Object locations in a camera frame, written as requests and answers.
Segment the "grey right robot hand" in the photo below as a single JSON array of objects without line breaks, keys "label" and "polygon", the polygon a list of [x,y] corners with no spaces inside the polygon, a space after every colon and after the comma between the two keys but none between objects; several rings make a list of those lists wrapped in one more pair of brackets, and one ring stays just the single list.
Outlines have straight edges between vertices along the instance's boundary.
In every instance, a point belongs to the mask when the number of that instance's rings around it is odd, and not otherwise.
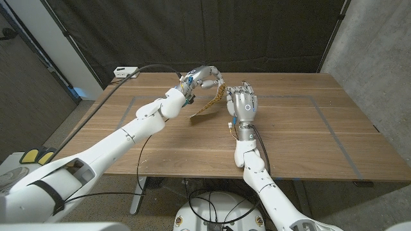
[{"label": "grey right robot hand", "polygon": [[239,124],[240,134],[236,133],[238,141],[251,141],[254,139],[254,118],[258,111],[258,98],[252,86],[242,81],[237,87],[227,87],[227,110],[236,123]]}]

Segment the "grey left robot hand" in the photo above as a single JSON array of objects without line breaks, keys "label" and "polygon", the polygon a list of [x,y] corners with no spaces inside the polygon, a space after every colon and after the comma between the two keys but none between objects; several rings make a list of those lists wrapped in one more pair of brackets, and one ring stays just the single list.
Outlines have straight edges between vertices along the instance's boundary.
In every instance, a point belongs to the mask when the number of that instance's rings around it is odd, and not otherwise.
[{"label": "grey left robot hand", "polygon": [[183,76],[175,88],[187,96],[197,86],[200,86],[202,89],[210,89],[211,87],[223,84],[222,74],[215,66],[202,65]]}]

